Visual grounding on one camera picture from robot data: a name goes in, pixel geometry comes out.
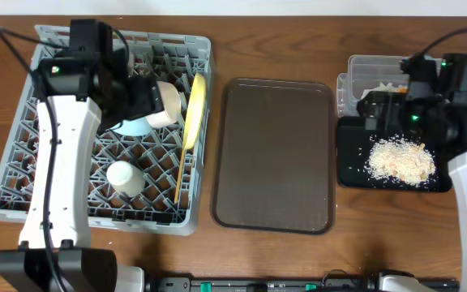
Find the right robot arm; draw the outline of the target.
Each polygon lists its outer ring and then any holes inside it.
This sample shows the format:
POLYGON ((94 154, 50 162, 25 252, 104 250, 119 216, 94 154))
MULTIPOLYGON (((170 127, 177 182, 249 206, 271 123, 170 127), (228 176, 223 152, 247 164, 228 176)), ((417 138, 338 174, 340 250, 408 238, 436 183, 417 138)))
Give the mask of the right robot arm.
POLYGON ((456 193, 461 235, 461 286, 467 291, 467 54, 441 62, 417 53, 401 62, 405 93, 371 91, 357 103, 368 130, 402 130, 443 152, 456 193))

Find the white cup with rice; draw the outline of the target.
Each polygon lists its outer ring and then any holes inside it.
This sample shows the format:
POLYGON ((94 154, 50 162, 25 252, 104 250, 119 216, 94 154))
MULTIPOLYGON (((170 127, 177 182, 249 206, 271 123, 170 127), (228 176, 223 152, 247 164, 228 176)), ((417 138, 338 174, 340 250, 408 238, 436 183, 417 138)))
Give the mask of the white cup with rice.
POLYGON ((134 197, 145 187, 143 172, 127 161, 115 161, 106 170, 106 178, 115 191, 134 197))

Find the green snack wrapper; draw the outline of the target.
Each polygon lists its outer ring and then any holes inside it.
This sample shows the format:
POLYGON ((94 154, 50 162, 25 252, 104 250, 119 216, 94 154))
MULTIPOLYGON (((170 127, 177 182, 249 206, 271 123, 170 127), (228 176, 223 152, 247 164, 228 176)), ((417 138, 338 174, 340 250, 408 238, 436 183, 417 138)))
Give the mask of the green snack wrapper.
POLYGON ((408 92, 408 88, 405 87, 405 86, 400 86, 396 89, 396 92, 399 92, 399 93, 407 93, 408 92))

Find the light blue bowl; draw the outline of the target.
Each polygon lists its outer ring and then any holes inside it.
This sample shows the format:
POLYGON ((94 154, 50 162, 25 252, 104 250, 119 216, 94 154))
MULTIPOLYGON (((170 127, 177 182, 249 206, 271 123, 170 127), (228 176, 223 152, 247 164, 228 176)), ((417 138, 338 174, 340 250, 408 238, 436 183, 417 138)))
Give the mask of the light blue bowl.
POLYGON ((137 118, 135 120, 123 120, 119 124, 113 126, 111 131, 119 135, 128 136, 142 136, 147 135, 153 130, 152 126, 148 123, 146 117, 137 118))

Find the white small bowl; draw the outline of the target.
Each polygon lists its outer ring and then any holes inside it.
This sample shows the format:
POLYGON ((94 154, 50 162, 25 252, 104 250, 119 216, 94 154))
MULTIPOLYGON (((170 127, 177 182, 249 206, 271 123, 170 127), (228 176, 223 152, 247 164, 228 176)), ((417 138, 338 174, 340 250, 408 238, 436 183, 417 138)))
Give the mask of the white small bowl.
POLYGON ((163 110, 148 115, 146 119, 151 127, 162 128, 175 124, 178 121, 182 105, 180 95, 174 85, 158 81, 157 86, 161 94, 163 110))

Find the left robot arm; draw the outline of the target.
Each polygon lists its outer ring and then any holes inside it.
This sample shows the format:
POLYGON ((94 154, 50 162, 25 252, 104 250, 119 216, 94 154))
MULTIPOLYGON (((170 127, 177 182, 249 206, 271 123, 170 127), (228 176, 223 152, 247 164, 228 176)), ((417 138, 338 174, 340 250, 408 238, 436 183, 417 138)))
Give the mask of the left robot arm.
POLYGON ((29 70, 38 97, 32 201, 19 245, 0 251, 0 276, 18 291, 145 291, 145 272, 91 245, 88 185, 98 134, 163 111, 152 77, 128 74, 129 49, 98 19, 71 21, 69 42, 29 70))

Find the yellow round plate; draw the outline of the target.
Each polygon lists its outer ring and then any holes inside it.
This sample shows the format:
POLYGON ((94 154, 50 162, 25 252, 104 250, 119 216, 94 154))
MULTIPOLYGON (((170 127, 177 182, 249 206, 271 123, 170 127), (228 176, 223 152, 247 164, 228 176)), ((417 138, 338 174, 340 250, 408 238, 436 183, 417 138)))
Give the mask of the yellow round plate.
POLYGON ((192 149, 198 139, 204 103, 206 101, 206 91, 205 77, 201 74, 196 74, 192 84, 183 132, 183 149, 185 151, 192 149))

